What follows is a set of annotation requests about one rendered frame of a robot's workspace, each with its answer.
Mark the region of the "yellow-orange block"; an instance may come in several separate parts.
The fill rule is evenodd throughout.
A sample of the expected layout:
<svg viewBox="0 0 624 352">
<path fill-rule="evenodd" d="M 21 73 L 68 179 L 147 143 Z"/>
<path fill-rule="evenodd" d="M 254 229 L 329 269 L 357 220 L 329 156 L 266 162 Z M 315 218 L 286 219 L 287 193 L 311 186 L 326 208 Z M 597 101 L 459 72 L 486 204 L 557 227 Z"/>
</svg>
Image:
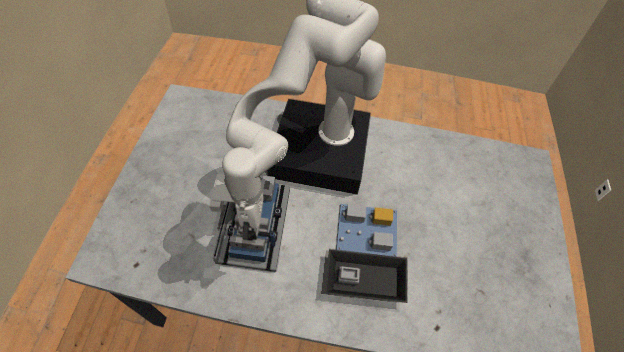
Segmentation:
<svg viewBox="0 0 624 352">
<path fill-rule="evenodd" d="M 393 222 L 393 209 L 374 208 L 373 224 L 391 226 Z"/>
</svg>

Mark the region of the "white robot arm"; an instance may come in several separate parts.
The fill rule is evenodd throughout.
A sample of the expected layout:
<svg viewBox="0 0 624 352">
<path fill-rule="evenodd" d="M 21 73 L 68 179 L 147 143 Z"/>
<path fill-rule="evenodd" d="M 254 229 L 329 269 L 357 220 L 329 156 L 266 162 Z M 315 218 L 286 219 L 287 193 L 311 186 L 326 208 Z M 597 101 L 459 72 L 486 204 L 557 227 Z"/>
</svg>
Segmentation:
<svg viewBox="0 0 624 352">
<path fill-rule="evenodd" d="M 303 94 L 317 62 L 327 63 L 324 121 L 318 133 L 325 143 L 342 146 L 354 136 L 356 97 L 373 100 L 380 92 L 386 51 L 369 40 L 378 24 L 376 8 L 359 0 L 307 0 L 306 6 L 309 15 L 293 20 L 268 78 L 235 106 L 226 131 L 227 143 L 234 149 L 223 158 L 224 174 L 216 176 L 209 205 L 213 212 L 222 212 L 224 202 L 245 209 L 258 201 L 260 175 L 287 153 L 283 136 L 250 120 L 263 100 Z"/>
</svg>

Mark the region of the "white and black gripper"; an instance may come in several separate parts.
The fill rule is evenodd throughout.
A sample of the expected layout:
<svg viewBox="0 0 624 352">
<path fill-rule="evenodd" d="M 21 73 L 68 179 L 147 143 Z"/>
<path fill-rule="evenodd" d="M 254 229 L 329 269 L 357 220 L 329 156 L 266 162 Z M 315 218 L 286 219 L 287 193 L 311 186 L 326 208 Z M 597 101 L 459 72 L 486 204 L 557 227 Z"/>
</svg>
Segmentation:
<svg viewBox="0 0 624 352">
<path fill-rule="evenodd" d="M 248 241 L 257 240 L 256 232 L 254 231 L 254 229 L 257 229 L 260 225 L 262 207 L 263 207 L 263 192 L 258 201 L 256 201 L 255 203 L 249 206 L 246 205 L 245 209 L 243 210 L 239 208 L 239 205 L 236 202 L 234 203 L 236 205 L 236 213 L 237 213 L 239 225 L 243 227 L 242 239 L 248 240 Z M 249 230 L 249 228 L 251 228 L 251 231 Z"/>
</svg>

